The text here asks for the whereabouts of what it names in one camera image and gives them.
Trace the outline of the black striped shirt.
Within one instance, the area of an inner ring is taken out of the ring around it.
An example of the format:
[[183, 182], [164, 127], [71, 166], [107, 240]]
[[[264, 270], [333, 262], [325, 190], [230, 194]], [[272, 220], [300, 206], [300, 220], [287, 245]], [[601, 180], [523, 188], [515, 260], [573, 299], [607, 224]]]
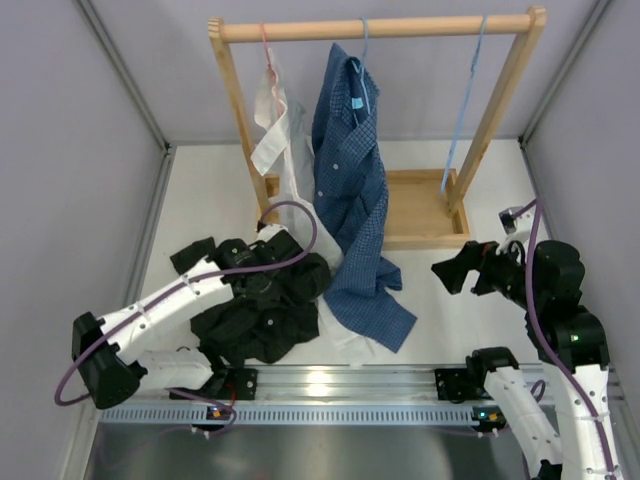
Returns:
[[[249, 245], [241, 239], [216, 245], [211, 237], [198, 240], [170, 257], [178, 274], [200, 260], [222, 270], [250, 267]], [[331, 283], [326, 260], [309, 253], [298, 263], [275, 273], [251, 273], [222, 278], [234, 298], [190, 320], [200, 346], [221, 356], [235, 368], [247, 359], [272, 364], [295, 345], [319, 336], [316, 300]]]

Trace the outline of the light blue hanger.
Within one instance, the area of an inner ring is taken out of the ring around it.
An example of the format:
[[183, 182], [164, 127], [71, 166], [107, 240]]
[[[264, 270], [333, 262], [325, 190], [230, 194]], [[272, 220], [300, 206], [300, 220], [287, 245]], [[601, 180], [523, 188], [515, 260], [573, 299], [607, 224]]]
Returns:
[[459, 141], [460, 135], [461, 135], [461, 131], [462, 131], [462, 126], [464, 123], [464, 119], [465, 119], [465, 115], [466, 115], [466, 111], [468, 109], [468, 105], [469, 105], [469, 101], [470, 101], [470, 97], [471, 97], [471, 92], [473, 89], [473, 85], [474, 85], [474, 80], [475, 80], [475, 76], [476, 76], [476, 70], [477, 70], [477, 64], [478, 64], [478, 59], [479, 59], [479, 55], [480, 55], [480, 51], [482, 48], [482, 43], [483, 43], [483, 39], [486, 33], [486, 28], [487, 28], [487, 23], [488, 23], [488, 15], [484, 15], [482, 18], [482, 22], [481, 22], [481, 27], [479, 30], [479, 34], [478, 34], [478, 39], [475, 45], [475, 49], [471, 58], [471, 63], [470, 63], [470, 67], [469, 67], [469, 77], [466, 83], [466, 87], [465, 87], [465, 91], [464, 91], [464, 96], [461, 102], [461, 106], [459, 109], [459, 113], [457, 115], [456, 118], [456, 124], [455, 124], [455, 128], [454, 128], [454, 134], [449, 146], [449, 150], [448, 150], [448, 154], [447, 154], [447, 158], [446, 158], [446, 163], [445, 163], [445, 168], [444, 168], [444, 173], [441, 179], [441, 183], [440, 183], [440, 189], [439, 189], [439, 193], [441, 196], [443, 196], [446, 193], [446, 186], [447, 186], [447, 182], [449, 179], [449, 173], [452, 167], [452, 162], [453, 162], [453, 158], [455, 155], [455, 151], [456, 151], [456, 147], [457, 147], [457, 143]]

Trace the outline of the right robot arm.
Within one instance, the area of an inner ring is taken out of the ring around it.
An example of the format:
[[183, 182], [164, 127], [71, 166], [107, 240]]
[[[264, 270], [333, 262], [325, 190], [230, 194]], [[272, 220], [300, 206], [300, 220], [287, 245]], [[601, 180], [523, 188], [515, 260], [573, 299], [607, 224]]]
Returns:
[[451, 295], [469, 272], [476, 296], [499, 293], [526, 312], [527, 335], [537, 351], [557, 421], [550, 422], [524, 383], [507, 347], [475, 350], [466, 359], [465, 384], [499, 407], [532, 479], [620, 479], [608, 406], [610, 355], [600, 320], [581, 305], [585, 267], [571, 245], [546, 240], [525, 252], [519, 241], [467, 242], [432, 272]]

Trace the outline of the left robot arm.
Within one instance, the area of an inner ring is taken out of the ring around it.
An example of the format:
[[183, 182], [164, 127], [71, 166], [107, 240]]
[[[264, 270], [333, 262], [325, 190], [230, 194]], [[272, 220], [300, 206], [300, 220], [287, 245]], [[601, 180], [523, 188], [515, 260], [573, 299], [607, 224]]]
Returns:
[[205, 313], [276, 306], [276, 279], [307, 254], [285, 230], [265, 230], [252, 244], [212, 238], [196, 241], [171, 258], [176, 280], [121, 310], [98, 317], [87, 312], [73, 322], [72, 360], [100, 410], [138, 392], [184, 389], [213, 399], [223, 393], [228, 368], [215, 348], [202, 344], [161, 351], [157, 344]]

